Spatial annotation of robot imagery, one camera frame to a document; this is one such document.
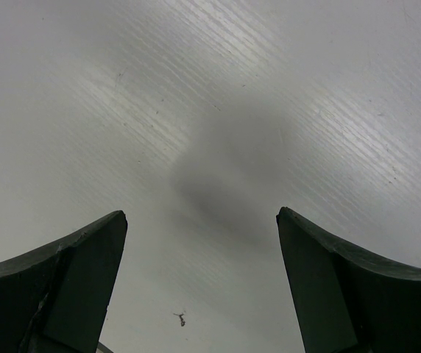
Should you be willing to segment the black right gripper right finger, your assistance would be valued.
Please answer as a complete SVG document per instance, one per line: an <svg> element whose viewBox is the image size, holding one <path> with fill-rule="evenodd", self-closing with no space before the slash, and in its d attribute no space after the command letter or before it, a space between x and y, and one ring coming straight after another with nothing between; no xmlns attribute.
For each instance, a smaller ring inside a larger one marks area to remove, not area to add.
<svg viewBox="0 0 421 353"><path fill-rule="evenodd" d="M288 207L276 221L306 352L421 352L421 268L335 236Z"/></svg>

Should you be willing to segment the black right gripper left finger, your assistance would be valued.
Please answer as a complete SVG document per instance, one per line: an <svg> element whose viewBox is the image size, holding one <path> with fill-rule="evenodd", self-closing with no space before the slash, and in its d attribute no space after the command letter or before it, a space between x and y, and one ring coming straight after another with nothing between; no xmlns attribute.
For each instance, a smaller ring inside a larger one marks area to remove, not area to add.
<svg viewBox="0 0 421 353"><path fill-rule="evenodd" d="M0 262L0 352L95 352L126 234L118 210Z"/></svg>

